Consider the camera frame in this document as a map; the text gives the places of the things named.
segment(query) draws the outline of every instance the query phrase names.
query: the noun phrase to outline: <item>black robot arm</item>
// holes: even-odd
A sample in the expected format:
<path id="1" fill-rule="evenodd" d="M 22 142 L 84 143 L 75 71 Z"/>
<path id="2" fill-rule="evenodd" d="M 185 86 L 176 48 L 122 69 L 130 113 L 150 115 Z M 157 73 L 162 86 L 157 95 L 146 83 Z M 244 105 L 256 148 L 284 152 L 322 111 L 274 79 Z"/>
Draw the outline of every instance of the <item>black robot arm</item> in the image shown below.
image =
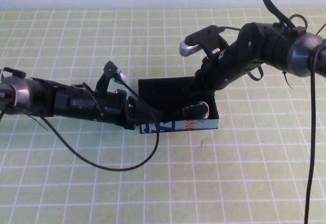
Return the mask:
<path id="1" fill-rule="evenodd" d="M 267 64 L 285 73 L 298 77 L 310 75 L 315 51 L 324 45 L 318 34 L 307 32 L 307 26 L 294 26 L 270 0 L 264 0 L 267 8 L 280 20 L 276 23 L 247 23 L 241 29 L 211 25 L 185 38 L 180 43 L 180 54 L 189 56 L 204 50 L 206 57 L 195 78 L 187 86 L 189 94 L 217 91 L 258 68 Z M 232 44 L 228 44 L 220 33 L 225 29 L 238 30 Z M 315 72 L 326 77 L 326 50 L 321 50 L 316 61 Z"/>
<path id="2" fill-rule="evenodd" d="M 137 126 L 153 122 L 143 103 L 124 90 L 108 92 L 109 81 L 121 84 L 121 70 L 107 62 L 103 75 L 93 91 L 87 84 L 64 85 L 51 80 L 26 78 L 19 70 L 4 68 L 12 76 L 2 77 L 0 83 L 0 110 L 9 107 L 7 114 L 44 117 L 62 116 L 97 122 L 105 122 L 134 130 Z M 161 113 L 152 108 L 157 120 Z"/>

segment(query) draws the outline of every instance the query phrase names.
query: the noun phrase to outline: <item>black container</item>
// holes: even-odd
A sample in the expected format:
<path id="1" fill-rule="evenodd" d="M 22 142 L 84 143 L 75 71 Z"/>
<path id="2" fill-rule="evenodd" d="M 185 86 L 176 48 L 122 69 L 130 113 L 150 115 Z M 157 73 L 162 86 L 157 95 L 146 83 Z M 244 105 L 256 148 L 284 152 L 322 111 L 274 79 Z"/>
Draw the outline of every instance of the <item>black container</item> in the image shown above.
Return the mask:
<path id="1" fill-rule="evenodd" d="M 160 132 L 194 131 L 218 129 L 219 113 L 215 103 L 214 92 L 187 97 L 183 88 L 193 77 L 139 79 L 139 96 L 150 106 L 163 114 L 160 121 Z M 182 114 L 176 117 L 176 112 L 197 103 L 206 102 L 209 106 L 207 119 L 196 120 L 184 118 Z M 156 132 L 155 124 L 143 124 L 140 133 Z"/>

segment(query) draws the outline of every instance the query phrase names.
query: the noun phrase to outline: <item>black cable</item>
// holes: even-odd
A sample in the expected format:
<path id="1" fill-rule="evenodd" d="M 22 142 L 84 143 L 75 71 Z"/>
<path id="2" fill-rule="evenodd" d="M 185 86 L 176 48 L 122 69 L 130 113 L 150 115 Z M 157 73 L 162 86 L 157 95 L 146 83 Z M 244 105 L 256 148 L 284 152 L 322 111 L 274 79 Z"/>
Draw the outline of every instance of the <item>black cable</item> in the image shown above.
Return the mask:
<path id="1" fill-rule="evenodd" d="M 319 29 L 319 31 L 317 31 L 316 35 L 318 35 L 319 32 L 321 32 L 321 30 L 324 29 L 325 26 L 326 26 L 326 23 Z"/>
<path id="2" fill-rule="evenodd" d="M 295 17 L 298 17 L 298 18 L 302 19 L 303 22 L 305 23 L 305 28 L 306 28 L 306 29 L 308 28 L 308 22 L 307 22 L 306 18 L 303 17 L 301 14 L 293 14 L 293 15 L 291 15 L 291 16 L 289 17 L 289 20 L 291 20 L 291 19 L 293 19 L 293 18 L 295 18 Z"/>
<path id="3" fill-rule="evenodd" d="M 316 148 L 316 97 L 315 97 L 315 67 L 319 53 L 326 47 L 326 44 L 319 45 L 314 50 L 313 62 L 310 64 L 310 90 L 311 90 L 311 149 L 310 149 L 310 165 L 306 191 L 306 206 L 304 224 L 308 224 L 310 192 L 312 178 L 315 165 L 315 148 Z"/>
<path id="4" fill-rule="evenodd" d="M 236 28 L 236 27 L 231 27 L 231 26 L 224 26 L 224 29 L 229 29 L 229 30 L 234 30 L 234 31 L 241 31 L 240 28 Z"/>
<path id="5" fill-rule="evenodd" d="M 101 165 L 98 165 L 96 163 L 93 163 L 89 160 L 87 160 L 86 158 L 84 158 L 83 156 L 81 156 L 79 153 L 77 153 L 66 141 L 65 139 L 60 135 L 60 133 L 52 126 L 51 122 L 49 122 L 44 116 L 42 116 L 40 113 L 38 113 L 37 111 L 31 109 L 31 108 L 27 108 L 25 106 L 21 106 L 21 105 L 17 105 L 16 107 L 20 107 L 22 109 L 25 109 L 25 110 L 29 110 L 31 111 L 32 113 L 34 113 L 35 115 L 37 115 L 38 117 L 40 117 L 50 128 L 51 130 L 57 135 L 57 137 L 63 142 L 63 144 L 74 154 L 76 155 L 79 159 L 81 159 L 82 161 L 86 162 L 87 164 L 90 164 L 94 167 L 97 167 L 97 168 L 100 168 L 102 170 L 106 170 L 106 171 L 112 171 L 112 172 L 126 172 L 126 171 L 131 171 L 131 170 L 134 170 L 136 168 L 139 168 L 141 167 L 142 165 L 144 165 L 146 162 L 148 162 L 152 157 L 153 155 L 155 154 L 156 150 L 157 150 L 157 147 L 158 147 L 158 142 L 159 142 L 159 124 L 158 124 L 158 121 L 153 113 L 153 111 L 151 110 L 151 108 L 147 105 L 147 103 L 145 103 L 139 96 L 137 93 L 135 93 L 123 80 L 120 80 L 121 83 L 128 89 L 130 90 L 130 92 L 132 94 L 134 94 L 137 99 L 143 103 L 147 109 L 149 109 L 149 112 L 151 113 L 151 116 L 152 116 L 152 119 L 155 123 L 155 127 L 156 127 L 156 143 L 155 143 L 155 146 L 154 146 L 154 149 L 152 151 L 152 153 L 143 161 L 141 162 L 140 164 L 138 165 L 135 165 L 133 167 L 128 167 L 128 168 L 122 168 L 122 169 L 117 169 L 117 168 L 111 168 L 111 167 L 105 167 L 105 166 L 101 166 Z M 10 109 L 10 106 L 6 107 L 0 114 L 0 121 L 2 119 L 2 117 L 4 116 L 4 114 Z"/>

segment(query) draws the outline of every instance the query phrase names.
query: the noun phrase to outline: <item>table surface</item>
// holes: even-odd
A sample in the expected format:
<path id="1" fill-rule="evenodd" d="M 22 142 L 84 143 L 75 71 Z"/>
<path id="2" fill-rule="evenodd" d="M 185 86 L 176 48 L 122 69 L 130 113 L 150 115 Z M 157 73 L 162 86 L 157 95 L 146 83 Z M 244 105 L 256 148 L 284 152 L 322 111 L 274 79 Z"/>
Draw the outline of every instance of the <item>table surface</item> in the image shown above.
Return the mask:
<path id="1" fill-rule="evenodd" d="M 306 16 L 326 8 L 282 9 Z M 112 60 L 137 79 L 193 75 L 204 53 L 183 58 L 179 43 L 211 24 L 273 23 L 266 9 L 3 10 L 0 64 L 91 88 Z M 236 31 L 225 31 L 229 42 Z M 326 36 L 326 29 L 321 32 Z M 302 223 L 310 157 L 310 80 L 263 65 L 216 92 L 218 130 L 162 133 L 144 167 L 106 172 L 88 166 L 27 116 L 0 122 L 1 223 Z M 310 219 L 326 222 L 326 80 L 316 77 L 317 139 Z M 110 91 L 122 88 L 111 84 Z M 50 118 L 81 155 L 126 167 L 153 149 L 155 135 L 115 125 Z"/>

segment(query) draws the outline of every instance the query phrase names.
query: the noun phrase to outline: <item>white grid line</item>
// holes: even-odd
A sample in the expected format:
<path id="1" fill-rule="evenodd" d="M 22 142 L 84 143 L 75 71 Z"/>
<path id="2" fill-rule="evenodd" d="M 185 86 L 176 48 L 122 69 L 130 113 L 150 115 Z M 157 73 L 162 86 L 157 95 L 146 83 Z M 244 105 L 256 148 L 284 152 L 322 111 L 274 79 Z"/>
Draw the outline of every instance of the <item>white grid line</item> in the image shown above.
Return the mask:
<path id="1" fill-rule="evenodd" d="M 267 85 L 266 85 L 265 80 L 263 80 L 263 83 L 264 83 L 264 85 L 265 85 L 265 89 L 266 89 L 266 92 L 267 92 L 267 96 L 268 96 L 268 98 L 270 99 L 269 92 L 268 92 L 268 89 L 267 89 Z M 274 109 L 273 109 L 273 106 L 272 106 L 270 100 L 269 100 L 269 103 L 270 103 L 270 105 L 271 105 L 271 109 L 272 109 L 272 112 L 273 112 L 273 114 L 274 114 Z M 289 168 L 290 168 L 290 172 L 291 172 L 292 178 L 294 179 L 294 173 L 293 173 L 292 165 L 291 165 L 291 163 L 290 163 L 290 161 L 289 161 L 288 153 L 287 153 L 287 150 L 286 150 L 286 148 L 285 148 L 284 140 L 283 140 L 283 137 L 282 137 L 282 134 L 281 134 L 281 131 L 280 131 L 280 126 L 279 126 L 279 123 L 278 123 L 278 121 L 277 121 L 277 118 L 276 118 L 276 115 L 275 115 L 275 114 L 274 114 L 274 120 L 275 120 L 275 123 L 276 123 L 276 125 L 277 125 L 278 132 L 279 132 L 279 135 L 280 135 L 280 138 L 281 138 L 281 141 L 282 141 L 282 145 L 283 145 L 283 149 L 284 149 L 284 152 L 285 152 L 286 159 L 288 160 L 288 165 L 289 165 Z M 298 190 L 298 187 L 297 187 L 297 184 L 296 184 L 295 181 L 294 181 L 294 185 L 295 185 L 296 194 L 298 195 L 298 197 L 300 197 L 300 193 L 299 193 L 299 190 Z M 302 209 L 302 211 L 303 211 L 303 205 L 302 205 L 302 202 L 300 202 L 300 206 L 301 206 L 301 209 Z"/>
<path id="2" fill-rule="evenodd" d="M 86 14 L 86 10 L 84 10 L 83 19 L 82 19 L 81 22 L 84 21 L 84 19 L 85 19 L 85 14 Z M 77 40 L 77 46 L 78 46 L 78 43 L 79 43 L 79 40 L 80 40 L 80 34 L 81 34 L 81 33 L 82 33 L 82 30 L 80 29 L 80 31 L 79 31 L 79 37 L 78 37 L 78 40 Z M 76 59 L 77 59 L 77 48 L 76 48 L 76 50 L 75 50 L 74 59 L 73 59 L 72 66 L 71 66 L 71 69 L 70 69 L 69 81 L 71 80 L 72 70 L 73 70 L 74 63 L 75 63 Z M 77 136 L 77 146 L 76 146 L 76 149 L 75 149 L 75 150 L 78 149 L 79 138 L 80 138 L 80 131 L 81 131 L 81 128 L 82 128 L 82 124 L 83 124 L 83 121 L 81 120 L 81 121 L 79 122 L 79 131 L 78 131 L 78 136 Z M 71 169 L 71 173 L 70 173 L 70 179 L 69 179 L 68 191 L 67 191 L 67 196 L 66 196 L 66 205 L 65 205 L 65 209 L 64 209 L 64 214 L 63 214 L 62 224 L 65 224 L 65 218 L 66 218 L 66 212 L 67 212 L 68 201 L 69 201 L 69 194 L 70 194 L 71 181 L 72 181 L 73 171 L 74 171 L 74 167 L 75 167 L 75 163 L 76 163 L 76 159 L 77 159 L 77 156 L 76 156 L 76 155 L 73 155 L 72 153 L 71 153 L 71 156 L 72 156 L 74 159 L 73 159 L 72 169 Z"/>
<path id="3" fill-rule="evenodd" d="M 52 67 L 52 71 L 51 71 L 51 75 L 49 77 L 49 79 L 51 80 L 52 79 L 52 75 L 53 75 L 53 70 L 54 70 L 54 67 L 55 67 L 55 64 L 56 64 L 56 61 L 57 59 L 55 59 L 54 61 L 54 64 L 53 64 L 53 67 Z M 59 122 L 58 122 L 58 128 L 60 128 L 60 124 L 61 124 L 61 118 L 59 118 Z M 57 141 L 57 137 L 55 137 L 54 141 L 53 141 L 53 146 L 52 148 L 50 149 L 51 150 L 51 154 L 50 154 L 50 159 L 49 159 L 49 164 L 47 166 L 47 169 L 46 169 L 46 175 L 45 175 L 45 179 L 44 179 L 44 185 L 43 185 L 43 189 L 42 189 L 42 193 L 41 193 L 41 198 L 40 198 L 40 202 L 39 202 L 39 207 L 38 207 L 38 210 L 37 210 L 37 214 L 36 214 L 36 224 L 38 222 L 38 219 L 39 219 L 39 216 L 40 216 L 40 211 L 41 211 L 41 205 L 42 205 L 42 201 L 43 201 L 43 197 L 44 197 L 44 192 L 45 192 L 45 188 L 47 186 L 47 178 L 48 178 L 48 174 L 49 174 L 49 170 L 50 170 L 50 166 L 51 166 L 51 162 L 52 162 L 52 157 L 53 157 L 53 153 L 55 151 L 55 147 L 56 147 L 56 141 Z"/>
<path id="4" fill-rule="evenodd" d="M 246 91 L 246 95 L 247 95 L 247 97 L 248 97 L 248 99 L 249 99 L 249 94 L 248 94 L 248 90 L 247 90 L 247 86 L 246 86 L 246 81 L 245 81 L 244 79 L 245 79 L 245 78 L 242 77 L 243 84 L 244 84 L 244 89 L 245 89 L 245 91 Z M 252 109 L 252 106 L 251 106 L 251 102 L 250 102 L 250 100 L 249 100 L 249 108 L 250 108 L 250 113 L 252 114 L 252 118 L 253 118 L 253 121 L 254 121 L 254 127 L 255 127 L 255 131 L 256 131 L 257 138 L 258 138 L 258 145 L 259 145 L 259 149 L 260 149 L 261 157 L 262 157 L 262 159 L 263 159 L 264 168 L 265 168 L 265 171 L 266 171 L 266 175 L 267 175 L 267 179 L 268 179 L 268 185 L 269 185 L 269 188 L 270 188 L 271 196 L 273 197 L 274 208 L 275 208 L 275 211 L 276 211 L 277 220 L 278 220 L 279 223 L 280 223 L 280 215 L 279 215 L 279 212 L 278 212 L 278 209 L 277 209 L 277 205 L 276 205 L 276 202 L 275 202 L 274 190 L 273 190 L 273 187 L 272 187 L 271 182 L 270 182 L 270 176 L 269 176 L 268 168 L 267 168 L 267 165 L 266 165 L 264 152 L 263 152 L 263 149 L 262 149 L 262 147 L 261 147 L 260 136 L 259 136 L 259 133 L 258 133 L 258 130 L 257 130 L 257 123 L 256 123 L 255 117 L 254 117 L 254 115 L 253 115 L 253 109 Z"/>
<path id="5" fill-rule="evenodd" d="M 149 9 L 147 9 L 147 43 L 148 43 L 148 33 L 149 33 Z M 146 78 L 148 78 L 148 46 L 146 48 Z M 146 153 L 147 153 L 147 134 L 145 136 L 145 154 L 144 154 L 144 160 L 147 158 Z M 146 168 L 147 164 L 143 165 L 144 167 L 144 182 L 146 182 Z M 143 224 L 146 223 L 146 183 L 144 183 L 144 188 L 143 188 L 144 196 L 143 196 Z"/>
<path id="6" fill-rule="evenodd" d="M 117 26 L 117 15 L 118 15 L 118 10 L 116 10 L 116 15 L 115 15 L 115 21 L 114 21 L 114 26 Z M 121 162 L 120 162 L 120 167 L 123 165 L 123 149 L 124 149 L 124 140 L 125 140 L 125 131 L 122 133 L 122 149 L 121 149 Z M 117 214 L 116 214 L 116 224 L 119 223 L 119 211 L 120 211 L 120 194 L 121 194 L 121 182 L 122 182 L 122 172 L 120 172 L 119 176 L 119 188 L 118 188 L 118 204 L 117 204 Z"/>
<path id="7" fill-rule="evenodd" d="M 167 66 L 167 48 L 166 48 L 166 28 L 165 28 L 165 9 L 163 9 L 163 27 L 164 27 L 164 63 L 165 63 L 165 76 L 168 76 Z M 168 176 L 169 176 L 169 215 L 170 223 L 172 223 L 172 203 L 171 203 L 171 165 L 170 165 L 170 134 L 167 132 L 167 148 L 168 148 Z"/>
<path id="8" fill-rule="evenodd" d="M 266 179 L 250 179 L 250 180 L 245 180 L 246 182 L 268 182 L 268 180 Z M 307 179 L 273 179 L 273 182 L 306 182 Z M 130 184 L 130 183 L 168 183 L 169 181 L 123 181 L 121 182 L 121 184 Z M 171 182 L 173 183 L 193 183 L 193 180 L 172 180 Z M 225 182 L 225 183 L 229 183 L 229 182 L 243 182 L 243 180 L 239 180 L 239 179 L 232 179 L 232 180 L 195 180 L 196 183 L 219 183 L 219 182 Z M 117 185 L 119 184 L 119 182 L 98 182 L 95 183 L 96 186 L 98 185 Z M 68 186 L 69 183 L 48 183 L 46 186 Z M 71 186 L 93 186 L 94 183 L 93 182 L 89 182 L 89 183 L 73 183 L 71 184 Z M 0 184 L 0 187 L 18 187 L 18 184 Z M 43 184 L 22 184 L 21 186 L 24 187 L 40 187 L 43 186 Z M 270 200 L 270 199 L 261 199 L 261 200 L 266 200 L 269 202 L 272 202 L 274 200 Z"/>
<path id="9" fill-rule="evenodd" d="M 100 25 L 100 19 L 98 19 L 97 22 L 97 31 L 96 31 L 96 38 L 95 40 L 97 40 L 97 35 L 98 35 L 98 30 L 99 30 L 99 25 Z M 88 76 L 88 83 L 90 82 L 91 79 L 91 74 L 92 74 L 92 68 L 90 70 L 90 74 Z M 97 153 L 97 164 L 99 164 L 99 159 L 100 159 L 100 152 L 101 152 L 101 145 L 102 145 L 102 136 L 103 136 L 103 129 L 104 129 L 104 123 L 102 123 L 102 129 L 101 129 L 101 136 L 100 136 L 100 144 L 99 144 L 99 149 L 98 149 L 98 153 Z M 93 187 L 93 195 L 92 195 L 92 205 L 91 205 L 91 211 L 90 211 L 90 220 L 89 220 L 89 224 L 92 224 L 92 216 L 93 216 L 93 206 L 94 206 L 94 198 L 95 198 L 95 189 L 96 189 L 96 181 L 97 181 L 97 174 L 98 174 L 99 169 L 96 168 L 95 170 L 95 179 L 94 179 L 94 187 Z"/>
<path id="10" fill-rule="evenodd" d="M 226 91 L 226 96 L 227 96 L 227 99 L 229 99 L 229 93 L 228 93 L 228 89 L 225 88 L 225 91 Z M 230 104 L 230 101 L 228 101 L 228 104 L 229 104 L 229 110 L 230 110 L 230 113 L 232 113 L 231 111 L 231 104 Z M 233 118 L 231 116 L 231 123 L 232 123 L 232 127 L 234 128 L 234 122 L 233 122 Z M 236 142 L 236 149 L 237 149 L 237 155 L 238 155 L 238 158 L 239 160 L 241 161 L 241 156 L 240 156 L 240 151 L 239 151 L 239 146 L 238 146 L 238 141 L 237 141 L 237 137 L 236 137 L 236 132 L 235 132 L 235 129 L 233 129 L 233 134 L 234 134 L 234 138 L 235 138 L 235 142 Z M 240 164 L 240 168 L 241 168 L 241 175 L 242 175 L 242 179 L 244 180 L 245 179 L 245 174 L 243 172 L 243 167 L 242 167 L 242 163 Z M 247 201 L 248 201 L 248 210 L 249 210 L 249 215 L 250 215 L 250 220 L 253 221 L 253 215 L 252 215 L 252 210 L 251 210 L 251 206 L 250 206 L 250 203 L 249 203 L 249 195 L 248 195 L 248 189 L 247 189 L 247 184 L 245 181 L 244 182 L 244 189 L 246 191 L 246 197 L 247 197 Z"/>
<path id="11" fill-rule="evenodd" d="M 310 18 L 311 22 L 313 23 L 313 26 L 314 26 L 315 30 L 317 31 L 318 29 L 316 28 L 316 26 L 315 26 L 314 22 L 312 21 L 311 17 L 309 17 L 309 18 Z M 309 98 L 311 99 L 311 94 L 310 94 L 310 91 L 308 90 L 307 87 L 306 87 L 306 90 L 307 90 L 307 92 L 308 92 L 308 94 L 309 94 Z M 298 122 L 298 125 L 301 127 L 300 120 L 299 120 L 298 116 L 295 115 L 295 117 L 296 117 L 296 120 L 297 120 L 297 122 Z M 318 112 L 316 112 L 316 119 L 318 119 L 318 120 L 320 121 L 320 118 L 319 118 Z M 308 143 L 308 142 L 306 141 L 306 138 L 304 137 L 304 133 L 302 132 L 302 129 L 300 129 L 300 131 L 301 131 L 301 134 L 302 134 L 302 136 L 303 136 L 303 138 L 304 138 L 304 141 L 305 141 L 305 143 L 306 143 L 307 151 L 308 151 L 308 153 L 309 153 L 309 155 L 310 155 L 310 143 Z M 314 172 L 316 173 L 316 176 L 319 178 L 318 170 L 317 170 L 316 167 L 314 168 Z M 322 191 L 323 197 L 324 197 L 324 201 L 326 202 L 325 192 L 324 192 L 324 189 L 323 189 L 323 186 L 322 186 L 322 183 L 320 182 L 320 180 L 319 180 L 319 185 L 320 185 L 320 188 L 321 188 L 321 191 Z"/>
<path id="12" fill-rule="evenodd" d="M 9 135 L 10 135 L 9 143 L 8 143 L 8 145 L 7 145 L 7 147 L 6 147 L 6 151 L 5 151 L 4 157 L 3 157 L 2 161 L 1 161 L 0 172 L 1 172 L 2 168 L 3 168 L 3 166 L 4 166 L 5 159 L 6 159 L 6 156 L 7 156 L 7 149 L 9 149 L 9 147 L 10 147 L 10 142 L 11 142 L 11 139 L 12 139 L 13 133 L 14 133 L 14 131 L 15 131 L 15 128 L 16 128 L 16 125 L 17 125 L 18 119 L 19 119 L 20 117 L 21 117 L 21 116 L 17 116 L 17 117 L 15 118 L 15 123 L 14 123 L 14 125 L 13 125 L 13 128 L 12 128 L 12 130 L 11 130 L 11 133 L 9 133 Z"/>
<path id="13" fill-rule="evenodd" d="M 20 51 L 20 54 L 19 54 L 19 58 L 18 58 L 18 61 L 17 61 L 16 67 L 17 67 L 17 65 L 18 65 L 18 63 L 19 63 L 19 60 L 20 60 L 20 57 L 21 57 L 22 51 L 23 51 L 23 49 L 21 49 L 21 51 Z M 15 122 L 15 124 L 14 124 L 13 130 L 12 130 L 12 134 L 13 134 L 13 132 L 14 132 L 14 128 L 16 127 L 16 122 Z M 26 160 L 25 160 L 25 164 L 24 164 L 25 167 L 26 167 L 26 164 L 27 164 L 27 161 L 28 161 L 28 156 L 29 156 L 29 154 L 30 154 L 30 152 L 28 151 L 28 153 L 27 153 L 27 157 L 26 157 Z M 22 183 L 25 167 L 23 167 L 23 171 L 22 171 L 22 174 L 21 174 L 21 176 L 20 176 L 19 185 Z M 9 223 L 11 222 L 12 217 L 13 217 L 13 214 L 14 214 L 15 205 L 16 205 L 16 203 L 17 203 L 17 199 L 18 199 L 18 195 L 19 195 L 19 190 L 20 190 L 20 187 L 18 187 L 18 190 L 17 190 L 16 196 L 15 196 L 14 207 L 11 209 L 10 218 L 9 218 Z"/>
<path id="14" fill-rule="evenodd" d="M 48 26 L 47 26 L 47 29 L 46 29 L 45 33 L 47 33 L 47 31 L 48 31 L 49 24 L 50 24 L 50 21 L 49 21 L 49 23 L 48 23 Z M 42 48 L 42 46 L 44 45 L 44 41 L 45 41 L 45 38 L 44 38 L 43 41 L 42 41 L 41 48 Z M 36 61 L 35 61 L 35 64 L 34 64 L 34 67 L 33 67 L 33 70 L 32 70 L 32 75 L 34 74 L 34 71 L 35 71 L 35 68 L 36 68 L 36 65 L 37 65 L 37 62 L 38 62 L 38 58 L 39 58 L 40 53 L 41 53 L 41 48 L 40 48 L 40 50 L 39 50 L 39 52 L 38 52 L 38 55 L 37 55 L 37 58 L 36 58 Z M 30 146 L 30 148 L 29 148 L 29 150 L 28 150 L 27 160 L 28 160 L 29 155 L 30 155 L 30 152 L 31 152 L 31 148 L 32 148 L 32 145 L 33 145 L 33 141 L 34 141 L 34 137 L 35 137 L 35 134 L 36 134 L 36 130 L 37 130 L 37 128 L 38 128 L 38 124 L 36 124 L 36 126 L 35 126 L 34 134 L 33 134 L 33 136 L 32 136 L 32 143 L 31 143 L 31 146 Z M 24 169 L 23 169 L 23 172 L 22 172 L 21 181 L 23 180 L 23 177 L 24 177 L 25 168 L 26 168 L 26 164 L 25 164 Z M 39 211 L 40 211 L 40 207 L 38 208 L 38 213 L 36 214 L 36 223 L 37 223 L 38 218 L 39 218 Z"/>

